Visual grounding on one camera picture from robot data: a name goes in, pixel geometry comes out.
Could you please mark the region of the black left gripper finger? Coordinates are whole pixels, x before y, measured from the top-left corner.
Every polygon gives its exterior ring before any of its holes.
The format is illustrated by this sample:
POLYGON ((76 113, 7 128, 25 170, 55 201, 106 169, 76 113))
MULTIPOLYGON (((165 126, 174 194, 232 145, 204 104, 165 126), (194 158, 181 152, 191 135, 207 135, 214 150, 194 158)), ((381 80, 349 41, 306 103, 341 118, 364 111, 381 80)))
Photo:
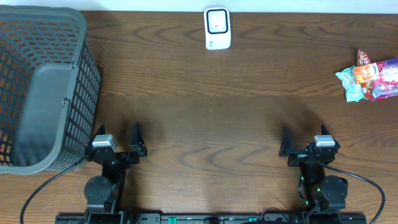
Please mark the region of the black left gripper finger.
POLYGON ((134 152, 139 157, 146 157, 147 156, 147 147, 142 138, 141 128, 139 123, 134 124, 133 132, 132 132, 132 139, 129 144, 131 148, 133 148, 134 152))
POLYGON ((101 125, 101 126, 98 128, 98 130, 94 133, 94 135, 90 138, 90 145, 93 144, 93 141, 94 141, 95 137, 97 137, 97 136, 99 136, 99 135, 103 135, 103 134, 106 134, 105 126, 104 126, 104 125, 101 125))

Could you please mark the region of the teal snack wrapper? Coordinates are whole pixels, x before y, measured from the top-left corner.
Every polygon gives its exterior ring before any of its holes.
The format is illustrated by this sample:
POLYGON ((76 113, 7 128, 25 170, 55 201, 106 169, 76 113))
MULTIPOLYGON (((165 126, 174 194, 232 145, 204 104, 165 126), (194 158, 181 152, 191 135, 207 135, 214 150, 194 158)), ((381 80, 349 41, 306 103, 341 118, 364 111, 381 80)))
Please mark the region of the teal snack wrapper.
POLYGON ((356 66, 353 65, 341 72, 335 73, 335 75, 341 80, 342 86, 345 89, 347 102, 359 102, 365 99, 363 89, 360 84, 356 83, 356 79, 354 77, 353 69, 355 67, 356 66))

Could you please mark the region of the small orange juice carton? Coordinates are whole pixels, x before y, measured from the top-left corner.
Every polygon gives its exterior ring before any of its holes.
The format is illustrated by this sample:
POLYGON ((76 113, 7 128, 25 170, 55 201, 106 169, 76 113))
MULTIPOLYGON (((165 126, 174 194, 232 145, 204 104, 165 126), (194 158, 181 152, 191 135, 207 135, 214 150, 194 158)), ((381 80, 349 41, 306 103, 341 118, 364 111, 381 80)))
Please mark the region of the small orange juice carton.
POLYGON ((366 83, 380 78, 377 63, 370 63, 353 69, 356 84, 366 83))

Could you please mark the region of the purple snack packet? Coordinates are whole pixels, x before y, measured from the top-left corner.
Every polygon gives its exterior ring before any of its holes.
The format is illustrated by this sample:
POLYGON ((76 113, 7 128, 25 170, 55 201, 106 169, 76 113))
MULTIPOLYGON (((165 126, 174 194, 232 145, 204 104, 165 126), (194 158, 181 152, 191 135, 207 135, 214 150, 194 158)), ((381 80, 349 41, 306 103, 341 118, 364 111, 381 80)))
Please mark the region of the purple snack packet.
POLYGON ((397 58, 376 65, 380 77, 373 82, 373 101, 397 96, 397 58))

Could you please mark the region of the red chocolate bar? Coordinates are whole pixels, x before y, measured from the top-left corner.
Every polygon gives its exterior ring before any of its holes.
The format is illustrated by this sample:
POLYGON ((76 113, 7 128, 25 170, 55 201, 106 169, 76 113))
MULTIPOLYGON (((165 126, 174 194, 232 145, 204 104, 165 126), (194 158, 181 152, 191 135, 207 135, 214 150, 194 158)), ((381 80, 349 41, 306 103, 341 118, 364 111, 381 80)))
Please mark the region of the red chocolate bar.
MULTIPOLYGON (((359 67, 370 64, 371 61, 368 57, 368 54, 363 52, 362 50, 358 50, 358 59, 357 59, 357 64, 359 67)), ((369 69, 368 68, 362 68, 361 70, 361 80, 363 81, 361 83, 361 87, 363 89, 363 93, 364 93, 364 97, 365 99, 372 101, 373 100, 373 96, 372 96, 372 92, 373 92, 373 81, 371 81, 368 78, 368 72, 369 69)))

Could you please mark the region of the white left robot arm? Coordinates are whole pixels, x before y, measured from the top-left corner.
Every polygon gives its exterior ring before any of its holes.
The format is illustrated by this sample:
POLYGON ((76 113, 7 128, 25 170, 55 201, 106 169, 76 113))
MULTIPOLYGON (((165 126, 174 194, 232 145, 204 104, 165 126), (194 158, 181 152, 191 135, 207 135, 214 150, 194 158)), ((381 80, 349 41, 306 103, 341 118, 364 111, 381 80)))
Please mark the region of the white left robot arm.
POLYGON ((131 150, 117 152, 117 141, 106 134, 102 125, 85 147, 88 162, 102 166, 101 175, 91 178, 85 185, 87 199, 85 223, 134 223, 134 216, 120 209, 126 180, 126 171, 139 163, 140 157, 146 157, 147 148, 141 135, 139 123, 136 123, 130 142, 131 150))

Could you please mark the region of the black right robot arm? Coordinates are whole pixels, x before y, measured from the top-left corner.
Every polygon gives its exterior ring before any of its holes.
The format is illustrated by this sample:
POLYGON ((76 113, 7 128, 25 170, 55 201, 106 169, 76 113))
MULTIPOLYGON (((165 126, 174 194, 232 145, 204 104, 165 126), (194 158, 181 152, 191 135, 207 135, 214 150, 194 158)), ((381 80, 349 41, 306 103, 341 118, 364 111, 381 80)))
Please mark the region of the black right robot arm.
POLYGON ((325 126, 305 149, 294 149, 289 130, 283 130, 279 156, 287 158, 289 167, 300 168, 299 194, 319 213, 339 212, 346 207, 348 181, 325 174, 325 166, 335 160, 339 148, 325 126))

